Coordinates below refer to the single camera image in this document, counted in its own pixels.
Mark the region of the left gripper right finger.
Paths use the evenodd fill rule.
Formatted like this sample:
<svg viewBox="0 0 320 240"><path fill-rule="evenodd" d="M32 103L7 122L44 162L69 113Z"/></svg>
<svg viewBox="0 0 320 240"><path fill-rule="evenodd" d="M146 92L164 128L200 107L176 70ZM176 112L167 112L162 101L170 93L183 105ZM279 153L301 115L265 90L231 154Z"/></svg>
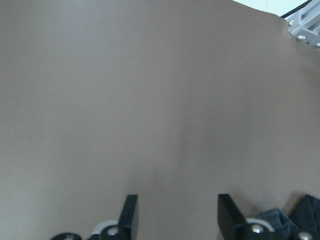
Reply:
<svg viewBox="0 0 320 240"><path fill-rule="evenodd" d="M247 221L231 196L223 193L217 197L217 222L224 240L241 240Z"/></svg>

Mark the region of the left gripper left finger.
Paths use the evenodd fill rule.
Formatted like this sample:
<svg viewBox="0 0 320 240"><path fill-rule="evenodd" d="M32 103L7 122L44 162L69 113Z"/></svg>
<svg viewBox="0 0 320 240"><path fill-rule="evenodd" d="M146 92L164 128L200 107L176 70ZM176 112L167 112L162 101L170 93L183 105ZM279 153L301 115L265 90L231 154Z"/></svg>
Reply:
<svg viewBox="0 0 320 240"><path fill-rule="evenodd" d="M118 226L125 240L136 240L138 235L138 195L126 196Z"/></svg>

